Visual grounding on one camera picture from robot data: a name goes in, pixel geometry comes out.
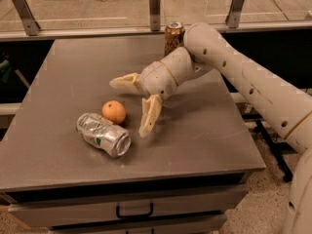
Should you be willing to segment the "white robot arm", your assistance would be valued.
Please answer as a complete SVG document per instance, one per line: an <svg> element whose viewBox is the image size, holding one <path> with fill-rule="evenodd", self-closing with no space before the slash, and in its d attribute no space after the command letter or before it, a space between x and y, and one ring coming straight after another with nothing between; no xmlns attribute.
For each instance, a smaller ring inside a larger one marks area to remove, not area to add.
<svg viewBox="0 0 312 234"><path fill-rule="evenodd" d="M110 81L144 96L139 134L150 134L177 87L218 70L272 129L301 155L292 178L283 234L312 234L312 97L235 50L213 27L194 23L183 45L139 74Z"/></svg>

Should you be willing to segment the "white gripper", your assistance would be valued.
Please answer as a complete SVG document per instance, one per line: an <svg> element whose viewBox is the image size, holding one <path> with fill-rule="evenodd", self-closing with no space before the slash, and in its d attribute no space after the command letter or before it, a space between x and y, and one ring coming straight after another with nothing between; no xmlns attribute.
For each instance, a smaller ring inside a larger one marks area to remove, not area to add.
<svg viewBox="0 0 312 234"><path fill-rule="evenodd" d="M138 91L138 81L144 92L151 95L142 100L142 117L138 129L141 137L147 137L159 118L163 100L171 97L184 82L197 79L211 70L208 64L193 61L185 48L178 47L160 61L145 67L139 76L130 73L112 79L109 85L118 90Z"/></svg>

